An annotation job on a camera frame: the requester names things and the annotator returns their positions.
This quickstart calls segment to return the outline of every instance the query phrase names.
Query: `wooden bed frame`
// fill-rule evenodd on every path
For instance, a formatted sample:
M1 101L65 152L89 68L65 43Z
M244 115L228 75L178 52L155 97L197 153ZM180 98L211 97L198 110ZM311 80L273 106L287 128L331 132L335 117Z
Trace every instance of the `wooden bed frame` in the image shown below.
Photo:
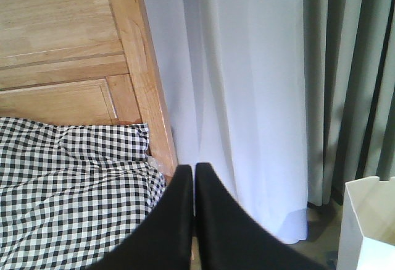
M0 116L149 125L177 160L143 0L0 0Z

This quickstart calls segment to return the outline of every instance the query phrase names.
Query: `wooden headboard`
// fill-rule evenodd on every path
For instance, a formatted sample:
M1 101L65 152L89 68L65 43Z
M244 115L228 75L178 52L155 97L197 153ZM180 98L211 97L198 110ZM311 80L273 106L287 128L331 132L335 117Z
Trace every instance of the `wooden headboard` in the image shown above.
M57 125L146 122L177 164L143 0L0 0L0 116Z

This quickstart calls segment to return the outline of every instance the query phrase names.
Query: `sheer curtain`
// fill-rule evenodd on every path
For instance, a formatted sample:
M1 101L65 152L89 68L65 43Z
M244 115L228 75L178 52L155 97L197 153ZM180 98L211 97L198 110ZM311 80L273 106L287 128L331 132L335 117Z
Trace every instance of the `sheer curtain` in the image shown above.
M179 162L211 162L280 240L332 183L391 173L391 0L145 3Z

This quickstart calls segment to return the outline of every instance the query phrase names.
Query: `white bag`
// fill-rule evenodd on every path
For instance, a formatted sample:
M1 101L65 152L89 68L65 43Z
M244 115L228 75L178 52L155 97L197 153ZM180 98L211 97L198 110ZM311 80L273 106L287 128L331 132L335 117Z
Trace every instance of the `white bag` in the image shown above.
M337 270L395 269L395 177L346 183Z

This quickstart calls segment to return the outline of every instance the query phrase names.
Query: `black and white checkered cloth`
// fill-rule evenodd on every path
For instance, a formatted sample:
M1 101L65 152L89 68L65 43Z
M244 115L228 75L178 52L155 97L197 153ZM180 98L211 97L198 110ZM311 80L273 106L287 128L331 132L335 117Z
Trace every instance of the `black and white checkered cloth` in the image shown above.
M165 179L148 128L0 118L0 269L83 269L138 226Z

